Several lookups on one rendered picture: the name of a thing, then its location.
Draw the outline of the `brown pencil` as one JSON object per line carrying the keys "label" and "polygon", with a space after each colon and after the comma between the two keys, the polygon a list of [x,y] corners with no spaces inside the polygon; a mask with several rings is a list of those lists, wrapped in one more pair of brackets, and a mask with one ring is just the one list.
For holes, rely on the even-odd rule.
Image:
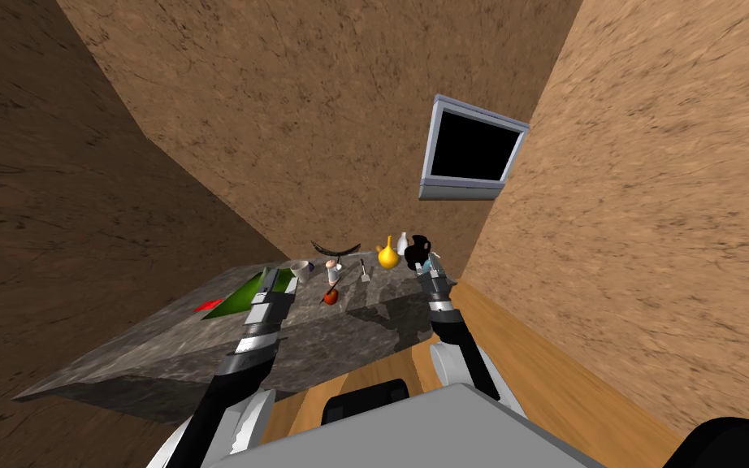
{"label": "brown pencil", "polygon": [[327,291],[326,291],[325,293],[327,293],[328,291],[330,291],[330,290],[332,290],[333,288],[335,288],[335,289],[336,289],[336,290],[337,290],[337,291],[339,292],[339,299],[340,299],[340,295],[341,295],[341,289],[342,289],[342,288],[344,287],[344,282],[345,282],[345,280],[346,280],[346,277],[345,277],[345,276],[341,276],[341,277],[340,277],[340,279],[339,279],[339,281],[338,281],[338,282],[336,283],[336,285],[335,285],[335,286],[331,286],[331,287],[329,288],[329,290],[327,290]]}

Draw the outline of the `green book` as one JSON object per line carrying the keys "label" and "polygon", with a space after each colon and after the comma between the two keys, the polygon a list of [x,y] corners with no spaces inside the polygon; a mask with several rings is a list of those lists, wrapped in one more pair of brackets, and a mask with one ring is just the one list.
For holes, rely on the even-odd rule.
{"label": "green book", "polygon": [[[265,267],[262,271],[257,272],[227,298],[220,299],[215,303],[211,302],[209,306],[210,312],[203,316],[202,320],[215,319],[215,317],[224,317],[247,311],[251,307],[253,298],[259,293],[259,288],[262,286],[262,274],[264,270],[270,270],[270,268]],[[294,278],[294,274],[290,268],[279,268],[272,291],[284,293],[292,278]]]}

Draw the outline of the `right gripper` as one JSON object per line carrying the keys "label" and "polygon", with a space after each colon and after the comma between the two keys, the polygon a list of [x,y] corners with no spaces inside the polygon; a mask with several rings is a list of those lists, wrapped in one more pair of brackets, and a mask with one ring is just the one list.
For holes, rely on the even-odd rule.
{"label": "right gripper", "polygon": [[451,301],[450,292],[456,283],[444,275],[437,253],[431,253],[422,265],[417,265],[417,280],[429,302]]}

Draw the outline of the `grey framed television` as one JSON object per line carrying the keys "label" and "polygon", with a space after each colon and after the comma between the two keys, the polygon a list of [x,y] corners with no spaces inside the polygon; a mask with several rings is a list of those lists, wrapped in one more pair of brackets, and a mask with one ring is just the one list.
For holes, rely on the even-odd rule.
{"label": "grey framed television", "polygon": [[529,131],[508,116],[435,95],[418,198],[497,199]]}

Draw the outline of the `black jug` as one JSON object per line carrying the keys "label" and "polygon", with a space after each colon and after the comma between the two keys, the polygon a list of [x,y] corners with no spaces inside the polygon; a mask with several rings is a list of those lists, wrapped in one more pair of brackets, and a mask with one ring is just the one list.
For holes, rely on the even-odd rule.
{"label": "black jug", "polygon": [[418,267],[423,270],[423,266],[428,262],[431,253],[431,242],[427,236],[412,235],[413,244],[408,245],[404,250],[404,260],[407,267],[416,271]]}

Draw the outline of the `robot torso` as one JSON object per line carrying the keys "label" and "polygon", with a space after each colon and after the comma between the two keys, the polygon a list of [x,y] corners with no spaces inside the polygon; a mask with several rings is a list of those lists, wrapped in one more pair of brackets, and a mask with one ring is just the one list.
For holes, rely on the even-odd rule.
{"label": "robot torso", "polygon": [[225,457],[211,468],[604,468],[462,383]]}

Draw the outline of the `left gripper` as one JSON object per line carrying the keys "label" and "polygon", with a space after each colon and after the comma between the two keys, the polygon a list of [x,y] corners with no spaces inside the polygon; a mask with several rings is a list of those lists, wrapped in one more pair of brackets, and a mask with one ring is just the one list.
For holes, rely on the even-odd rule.
{"label": "left gripper", "polygon": [[275,282],[278,279],[279,269],[277,267],[266,266],[262,271],[262,282],[261,287],[258,289],[257,294],[251,300],[251,307],[255,307],[261,304],[283,306],[289,309],[291,304],[295,301],[296,290],[298,285],[298,278],[293,276],[288,282],[284,292],[277,292],[273,290]]}

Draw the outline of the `black curved bowl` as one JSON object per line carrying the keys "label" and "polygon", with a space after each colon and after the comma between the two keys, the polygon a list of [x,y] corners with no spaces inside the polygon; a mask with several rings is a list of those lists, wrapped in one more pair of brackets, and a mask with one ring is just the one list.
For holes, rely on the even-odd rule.
{"label": "black curved bowl", "polygon": [[358,250],[361,248],[361,244],[356,244],[353,247],[350,247],[350,248],[347,248],[347,249],[332,250],[332,249],[328,249],[326,247],[323,247],[323,246],[317,244],[314,241],[311,241],[311,244],[312,244],[312,246],[314,247],[314,249],[316,250],[317,253],[319,253],[319,254],[321,254],[323,256],[326,256],[326,257],[330,257],[330,258],[341,258],[341,257],[344,257],[344,256],[348,256],[350,254],[354,254],[354,253],[358,252]]}

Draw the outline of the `grey marble table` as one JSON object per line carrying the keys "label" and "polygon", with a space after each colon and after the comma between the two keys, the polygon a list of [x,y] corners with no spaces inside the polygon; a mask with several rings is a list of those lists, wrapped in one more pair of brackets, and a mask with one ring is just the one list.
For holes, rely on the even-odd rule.
{"label": "grey marble table", "polygon": [[[360,260],[371,265],[361,281]],[[263,381],[278,400],[386,358],[431,337],[429,305],[405,265],[384,270],[374,252],[343,261],[339,301],[321,303],[329,290],[324,258],[310,280],[297,285],[282,322],[273,369]],[[18,395],[19,401],[58,396],[177,426],[196,409],[211,376],[233,352],[245,313],[202,320],[194,310],[228,297],[262,265],[237,266],[114,337]]]}

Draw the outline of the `yellow vase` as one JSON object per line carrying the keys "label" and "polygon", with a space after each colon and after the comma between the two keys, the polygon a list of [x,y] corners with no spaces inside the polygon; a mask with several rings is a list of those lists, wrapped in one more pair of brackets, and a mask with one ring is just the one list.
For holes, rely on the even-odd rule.
{"label": "yellow vase", "polygon": [[390,270],[400,263],[400,255],[392,247],[392,236],[387,237],[384,246],[377,245],[376,252],[378,254],[379,265],[385,270]]}

